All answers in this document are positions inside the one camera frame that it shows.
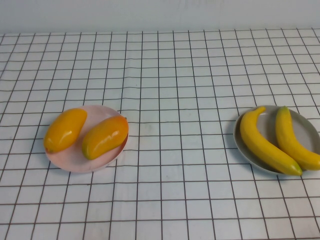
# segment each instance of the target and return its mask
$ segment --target banana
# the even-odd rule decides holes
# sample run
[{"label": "banana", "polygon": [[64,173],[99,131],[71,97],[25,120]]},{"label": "banana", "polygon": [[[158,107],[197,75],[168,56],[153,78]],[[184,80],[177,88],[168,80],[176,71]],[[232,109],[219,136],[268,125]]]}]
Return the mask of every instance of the banana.
[{"label": "banana", "polygon": [[245,145],[258,158],[279,172],[287,175],[301,176],[302,169],[298,163],[265,139],[258,131],[258,117],[265,110],[266,108],[261,106],[253,111],[247,112],[242,117],[240,122],[240,134]]},{"label": "banana", "polygon": [[320,170],[320,155],[302,146],[296,136],[292,124],[290,110],[281,107],[275,119],[275,134],[279,147],[292,157],[305,170]]}]

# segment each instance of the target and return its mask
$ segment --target fake fruit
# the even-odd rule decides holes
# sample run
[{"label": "fake fruit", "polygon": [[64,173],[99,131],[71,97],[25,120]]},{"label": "fake fruit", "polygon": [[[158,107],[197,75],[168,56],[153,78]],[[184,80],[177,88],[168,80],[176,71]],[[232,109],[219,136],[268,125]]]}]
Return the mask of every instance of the fake fruit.
[{"label": "fake fruit", "polygon": [[275,119],[275,135],[279,147],[306,170],[320,170],[320,155],[302,146],[294,132],[290,110],[281,107]]},{"label": "fake fruit", "polygon": [[107,118],[94,126],[82,141],[82,153],[93,160],[120,146],[129,131],[125,117],[118,115]]},{"label": "fake fruit", "polygon": [[81,108],[62,112],[45,134],[43,145],[46,151],[57,153],[70,147],[77,140],[87,115]]},{"label": "fake fruit", "polygon": [[266,108],[261,106],[253,111],[247,112],[242,117],[240,122],[240,134],[245,145],[258,158],[279,172],[287,175],[301,176],[302,170],[298,163],[265,139],[258,131],[258,117],[265,110]]}]

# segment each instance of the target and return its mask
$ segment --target mango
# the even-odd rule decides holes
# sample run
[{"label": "mango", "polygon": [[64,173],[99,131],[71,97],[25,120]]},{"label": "mango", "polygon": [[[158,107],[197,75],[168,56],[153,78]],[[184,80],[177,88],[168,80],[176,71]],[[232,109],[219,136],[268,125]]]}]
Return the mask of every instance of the mango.
[{"label": "mango", "polygon": [[129,132],[127,119],[121,115],[109,117],[84,136],[82,141],[82,153],[89,159],[94,160],[106,152],[120,146]]},{"label": "mango", "polygon": [[74,144],[86,122],[87,115],[87,112],[81,108],[62,112],[45,134],[43,145],[46,151],[57,153]]}]

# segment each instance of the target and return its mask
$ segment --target plate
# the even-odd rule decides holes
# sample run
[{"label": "plate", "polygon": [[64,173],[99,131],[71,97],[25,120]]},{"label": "plate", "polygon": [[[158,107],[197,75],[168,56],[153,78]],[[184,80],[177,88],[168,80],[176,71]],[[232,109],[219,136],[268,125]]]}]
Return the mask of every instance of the plate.
[{"label": "plate", "polygon": [[116,159],[123,151],[128,136],[120,146],[106,152],[94,160],[86,159],[82,153],[82,140],[86,133],[101,121],[121,114],[110,107],[102,105],[86,105],[80,106],[79,108],[87,112],[87,118],[76,142],[63,151],[57,153],[49,153],[46,151],[45,154],[54,165],[63,170],[74,173],[88,173],[104,168],[112,160]]},{"label": "plate", "polygon": [[[240,122],[245,113],[253,111],[261,106],[253,107],[243,114],[241,114],[235,122],[233,129],[233,137],[236,146],[238,147],[240,153],[254,166],[257,168],[268,172],[270,174],[284,175],[273,169],[266,163],[264,163],[260,158],[254,155],[245,145],[240,134]],[[264,105],[265,112],[260,114],[257,122],[257,128],[259,132],[273,145],[279,148],[276,138],[276,116],[279,106]],[[299,113],[290,110],[292,117],[293,130],[296,139],[302,144],[306,149],[312,151],[316,154],[320,154],[320,137],[318,131],[306,118],[301,116]]]}]

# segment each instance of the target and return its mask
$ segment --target pink plate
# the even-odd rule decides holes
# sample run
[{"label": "pink plate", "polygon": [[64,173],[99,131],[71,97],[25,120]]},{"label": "pink plate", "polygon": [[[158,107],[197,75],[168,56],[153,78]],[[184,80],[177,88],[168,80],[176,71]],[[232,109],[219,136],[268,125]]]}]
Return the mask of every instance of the pink plate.
[{"label": "pink plate", "polygon": [[121,114],[110,107],[101,105],[86,105],[79,108],[86,110],[88,115],[76,142],[63,151],[57,153],[48,153],[46,151],[45,153],[54,165],[63,170],[74,173],[88,173],[99,170],[105,167],[112,160],[116,159],[123,151],[127,143],[128,136],[123,141],[122,145],[115,149],[106,152],[94,160],[86,159],[82,154],[82,140],[86,133],[101,121]]}]

